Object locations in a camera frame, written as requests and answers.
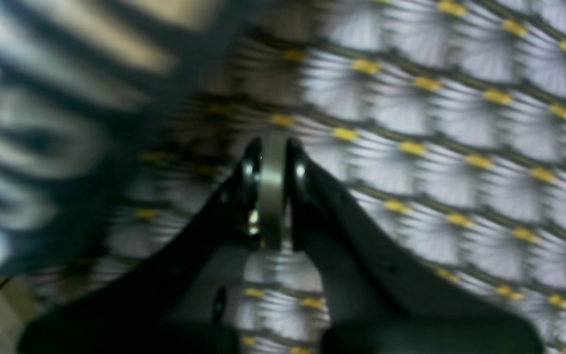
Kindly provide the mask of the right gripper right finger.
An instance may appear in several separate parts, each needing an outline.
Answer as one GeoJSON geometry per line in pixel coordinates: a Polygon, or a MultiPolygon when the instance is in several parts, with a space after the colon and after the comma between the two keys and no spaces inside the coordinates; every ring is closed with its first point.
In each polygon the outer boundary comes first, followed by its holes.
{"type": "Polygon", "coordinates": [[[535,327],[401,247],[319,167],[285,146],[291,239],[321,276],[331,320],[324,354],[541,354],[535,327]]]}

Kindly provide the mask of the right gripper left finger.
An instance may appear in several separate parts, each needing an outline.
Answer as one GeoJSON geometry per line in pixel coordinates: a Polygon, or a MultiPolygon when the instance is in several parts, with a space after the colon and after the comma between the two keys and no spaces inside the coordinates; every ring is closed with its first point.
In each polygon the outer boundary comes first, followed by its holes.
{"type": "Polygon", "coordinates": [[[223,323],[231,268],[200,289],[218,252],[279,251],[285,220],[289,139],[254,139],[232,175],[169,244],[108,286],[31,322],[19,354],[239,354],[240,334],[223,323]]]}

